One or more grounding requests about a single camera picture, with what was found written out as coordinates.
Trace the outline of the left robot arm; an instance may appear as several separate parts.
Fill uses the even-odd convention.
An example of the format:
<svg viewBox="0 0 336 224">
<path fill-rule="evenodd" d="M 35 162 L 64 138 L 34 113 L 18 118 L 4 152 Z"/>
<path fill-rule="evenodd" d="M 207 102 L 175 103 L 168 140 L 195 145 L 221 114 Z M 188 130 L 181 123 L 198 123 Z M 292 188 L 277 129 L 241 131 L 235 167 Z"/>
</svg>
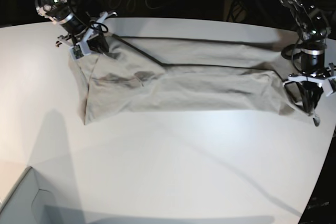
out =
<svg viewBox="0 0 336 224">
<path fill-rule="evenodd" d="M 284 48 L 296 73 L 290 74 L 284 85 L 295 83 L 299 89 L 303 109 L 313 115 L 323 94 L 335 94 L 335 65 L 325 64 L 326 39 L 331 28 L 324 13 L 314 0 L 279 0 L 288 8 L 298 25 L 298 40 Z"/>
</svg>

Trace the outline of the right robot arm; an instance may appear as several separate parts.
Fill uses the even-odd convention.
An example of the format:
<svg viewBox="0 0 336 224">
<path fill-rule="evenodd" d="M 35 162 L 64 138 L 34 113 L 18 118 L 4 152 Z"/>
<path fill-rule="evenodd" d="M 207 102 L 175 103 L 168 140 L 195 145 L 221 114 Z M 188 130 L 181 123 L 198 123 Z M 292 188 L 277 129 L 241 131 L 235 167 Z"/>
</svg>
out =
<svg viewBox="0 0 336 224">
<path fill-rule="evenodd" d="M 61 44 L 69 46 L 76 59 L 94 52 L 104 54 L 109 51 L 106 41 L 109 29 L 103 22 L 116 17 L 116 12 L 102 12 L 98 17 L 92 17 L 73 6 L 70 0 L 35 0 L 35 8 L 39 16 L 50 19 L 67 32 L 57 38 L 56 47 Z"/>
</svg>

